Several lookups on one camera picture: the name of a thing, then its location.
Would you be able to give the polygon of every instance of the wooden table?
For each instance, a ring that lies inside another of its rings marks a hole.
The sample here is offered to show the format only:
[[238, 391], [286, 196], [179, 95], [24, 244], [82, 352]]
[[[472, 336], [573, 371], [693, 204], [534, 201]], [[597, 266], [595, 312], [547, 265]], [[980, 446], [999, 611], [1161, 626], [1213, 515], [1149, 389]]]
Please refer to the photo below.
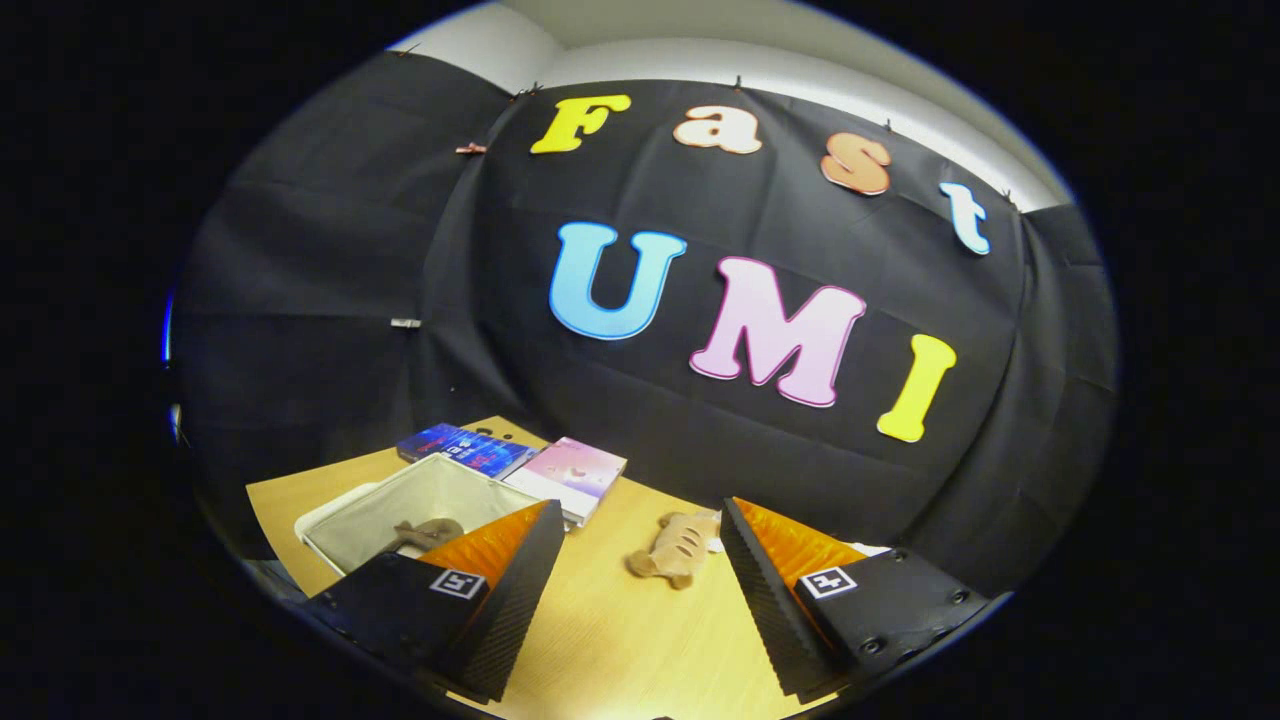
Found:
[[[463, 427], [547, 445], [502, 418]], [[297, 539], [294, 520], [404, 465], [388, 448], [248, 486], [268, 541], [308, 597], [338, 575]], [[782, 694], [724, 553], [682, 591], [627, 571], [623, 557], [649, 547], [659, 516], [699, 509], [620, 478], [586, 527], [564, 537], [502, 702], [449, 697], [508, 720], [774, 720], [832, 700]]]

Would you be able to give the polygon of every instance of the pink book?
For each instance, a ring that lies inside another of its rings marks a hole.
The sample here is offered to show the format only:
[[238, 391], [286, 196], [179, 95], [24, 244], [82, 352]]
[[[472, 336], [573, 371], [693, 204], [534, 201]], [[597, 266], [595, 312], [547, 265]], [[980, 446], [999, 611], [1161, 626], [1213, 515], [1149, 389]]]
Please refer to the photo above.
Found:
[[502, 482], [535, 497], [559, 500], [564, 519], [581, 527], [626, 466], [626, 457], [564, 437]]

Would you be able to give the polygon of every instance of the letter u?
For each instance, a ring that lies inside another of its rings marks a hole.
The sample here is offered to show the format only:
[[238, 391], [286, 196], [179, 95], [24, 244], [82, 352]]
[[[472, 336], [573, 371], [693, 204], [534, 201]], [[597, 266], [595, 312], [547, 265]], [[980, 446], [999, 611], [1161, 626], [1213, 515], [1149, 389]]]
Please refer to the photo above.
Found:
[[658, 313], [671, 261], [689, 247], [687, 242], [671, 234], [634, 234], [631, 247], [636, 249], [640, 259], [631, 281], [631, 293], [626, 305], [607, 310], [591, 300], [591, 284], [600, 255], [618, 240], [617, 231], [599, 223], [566, 223], [559, 229], [559, 238], [561, 256], [552, 275], [552, 313], [566, 328], [595, 340], [625, 340], [649, 327]]

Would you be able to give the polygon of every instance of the foam letter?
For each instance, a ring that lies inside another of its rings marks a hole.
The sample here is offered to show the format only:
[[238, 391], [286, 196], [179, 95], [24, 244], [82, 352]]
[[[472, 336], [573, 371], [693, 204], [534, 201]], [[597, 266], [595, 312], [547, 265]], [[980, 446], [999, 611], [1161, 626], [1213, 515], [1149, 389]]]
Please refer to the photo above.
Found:
[[955, 225], [960, 242], [977, 255], [991, 252], [991, 243], [978, 234], [978, 220], [987, 219], [987, 210], [974, 201], [973, 192], [954, 182], [945, 182], [938, 187], [951, 197], [951, 224]]
[[[691, 108], [685, 115], [695, 119], [680, 123], [672, 133], [676, 136], [676, 140], [685, 145], [694, 147], [719, 146], [739, 155], [755, 152], [760, 147], [764, 147], [764, 143], [755, 138], [755, 127], [758, 124], [755, 115], [746, 110], [721, 105], [704, 105], [701, 108]], [[710, 118], [712, 115], [719, 115], [719, 119], [701, 119]]]
[[818, 288], [788, 320], [773, 268], [748, 258], [719, 261], [724, 300], [707, 347], [694, 352], [689, 365], [708, 377], [730, 380], [741, 368], [733, 360], [739, 340], [746, 341], [751, 384], [762, 386], [792, 355], [795, 368], [778, 379], [778, 392], [813, 407], [836, 404], [836, 373], [854, 320], [867, 304], [847, 290]]
[[888, 150], [847, 132], [837, 132], [827, 140], [827, 152], [819, 167], [828, 181], [863, 195], [879, 195], [888, 190], [888, 173], [883, 165], [892, 160]]
[[671, 234], [640, 232], [631, 247], [640, 259], [627, 304], [605, 310], [591, 300], [591, 283], [604, 249], [618, 233], [598, 223], [567, 223], [559, 229], [561, 256], [552, 275], [552, 313], [566, 328], [596, 340], [623, 340], [640, 334], [658, 313], [662, 287], [671, 261], [685, 254], [687, 242]]
[[547, 128], [547, 135], [529, 149], [532, 154], [539, 152], [568, 152], [576, 150], [582, 141], [577, 137], [577, 128], [582, 128], [582, 135], [591, 135], [600, 129], [604, 119], [609, 117], [609, 110], [621, 113], [631, 106], [631, 97], [626, 95], [602, 95], [599, 97], [570, 97], [556, 104], [556, 117]]
[[911, 337], [911, 352], [915, 361], [902, 384], [893, 409], [881, 415], [876, 429], [902, 442], [915, 442], [924, 437], [924, 414], [933, 404], [943, 373], [956, 364], [956, 352], [951, 346], [936, 337], [918, 334]]

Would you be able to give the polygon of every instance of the blue letter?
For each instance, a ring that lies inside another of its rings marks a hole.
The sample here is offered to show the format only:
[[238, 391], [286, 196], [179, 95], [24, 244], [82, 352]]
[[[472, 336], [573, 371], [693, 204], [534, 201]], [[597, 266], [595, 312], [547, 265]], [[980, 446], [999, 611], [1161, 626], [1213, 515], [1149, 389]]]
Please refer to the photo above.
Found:
[[951, 224], [960, 236], [960, 242], [978, 255], [991, 252], [991, 243], [978, 234], [978, 220], [987, 219], [987, 211], [973, 201], [973, 193], [963, 184], [945, 182], [938, 186], [951, 197]]
[[658, 313], [662, 286], [667, 282], [671, 261], [685, 254], [687, 242], [678, 237], [640, 232], [631, 237], [631, 247], [640, 259], [631, 281], [627, 304], [605, 310], [591, 300], [591, 283], [600, 254], [618, 238], [618, 233], [598, 223], [566, 223], [559, 229], [561, 256], [552, 275], [552, 313], [566, 328], [596, 340], [623, 340], [640, 334]]

